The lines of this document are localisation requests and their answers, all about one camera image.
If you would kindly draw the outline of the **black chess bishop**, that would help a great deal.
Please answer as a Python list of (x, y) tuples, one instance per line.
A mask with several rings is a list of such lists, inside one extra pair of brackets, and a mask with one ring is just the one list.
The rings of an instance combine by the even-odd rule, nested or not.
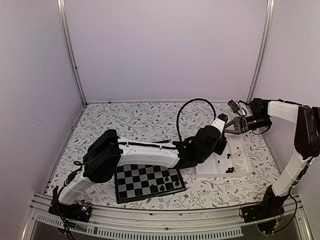
[(135, 189), (135, 195), (140, 196), (142, 194), (141, 189)]

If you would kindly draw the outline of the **black and white chessboard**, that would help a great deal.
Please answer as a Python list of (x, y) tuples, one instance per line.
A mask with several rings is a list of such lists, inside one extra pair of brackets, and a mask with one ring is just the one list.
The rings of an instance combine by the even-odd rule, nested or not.
[[(114, 173), (115, 196), (118, 204), (130, 203), (181, 193), (187, 190), (181, 172), (175, 168), (166, 168), (158, 165), (131, 164), (118, 166)], [(150, 186), (157, 186), (157, 192), (151, 192)], [(136, 196), (135, 189), (141, 189), (141, 195)]]

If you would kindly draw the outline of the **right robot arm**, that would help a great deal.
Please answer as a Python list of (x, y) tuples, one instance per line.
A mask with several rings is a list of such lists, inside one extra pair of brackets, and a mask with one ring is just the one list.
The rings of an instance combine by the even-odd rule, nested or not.
[(250, 116), (241, 115), (226, 124), (224, 132), (240, 135), (262, 127), (271, 128), (272, 118), (295, 125), (293, 152), (280, 177), (263, 196), (258, 213), (269, 218), (290, 195), (290, 191), (320, 154), (320, 108), (284, 100), (254, 98), (249, 103)]

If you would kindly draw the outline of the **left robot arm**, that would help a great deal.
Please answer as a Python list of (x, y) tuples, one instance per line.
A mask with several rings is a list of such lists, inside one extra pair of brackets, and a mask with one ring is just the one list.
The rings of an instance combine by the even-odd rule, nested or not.
[(68, 175), (61, 187), (54, 188), (54, 207), (63, 217), (70, 217), (76, 198), (91, 186), (110, 181), (120, 166), (187, 169), (204, 163), (212, 154), (222, 155), (226, 145), (223, 131), (211, 125), (183, 141), (153, 143), (119, 137), (116, 130), (108, 129), (89, 147), (82, 161), (74, 161), (78, 169)]

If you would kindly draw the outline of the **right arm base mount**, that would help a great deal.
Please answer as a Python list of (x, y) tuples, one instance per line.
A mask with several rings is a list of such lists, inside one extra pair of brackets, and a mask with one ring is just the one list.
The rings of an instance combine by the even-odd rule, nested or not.
[(264, 235), (274, 234), (283, 221), (283, 207), (266, 209), (261, 202), (245, 203), (239, 208), (238, 214), (245, 223), (257, 223), (257, 229)]

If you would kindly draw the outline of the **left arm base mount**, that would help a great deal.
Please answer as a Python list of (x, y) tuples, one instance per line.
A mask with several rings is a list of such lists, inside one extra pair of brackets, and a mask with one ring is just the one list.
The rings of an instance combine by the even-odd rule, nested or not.
[(88, 223), (92, 214), (92, 205), (85, 201), (74, 202), (71, 205), (52, 202), (48, 212), (67, 220)]

